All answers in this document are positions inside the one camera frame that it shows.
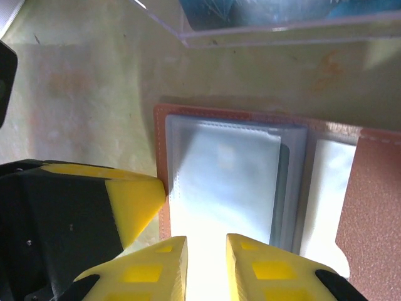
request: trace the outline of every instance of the plastic container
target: plastic container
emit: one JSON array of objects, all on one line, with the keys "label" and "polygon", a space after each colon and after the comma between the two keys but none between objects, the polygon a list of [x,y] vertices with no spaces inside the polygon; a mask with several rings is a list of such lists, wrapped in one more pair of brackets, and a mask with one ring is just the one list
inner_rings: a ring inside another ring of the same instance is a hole
[{"label": "plastic container", "polygon": [[130,0],[186,47],[401,36],[401,0]]}]

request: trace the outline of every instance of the table surface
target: table surface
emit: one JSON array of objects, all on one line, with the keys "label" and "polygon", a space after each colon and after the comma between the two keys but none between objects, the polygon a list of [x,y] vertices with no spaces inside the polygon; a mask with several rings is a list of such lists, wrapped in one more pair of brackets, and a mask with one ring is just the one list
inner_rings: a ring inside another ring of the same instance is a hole
[{"label": "table surface", "polygon": [[[159,102],[401,129],[400,39],[196,50],[129,0],[36,0],[3,41],[19,66],[0,163],[55,159],[156,175]],[[134,248],[158,231],[155,218]]]}]

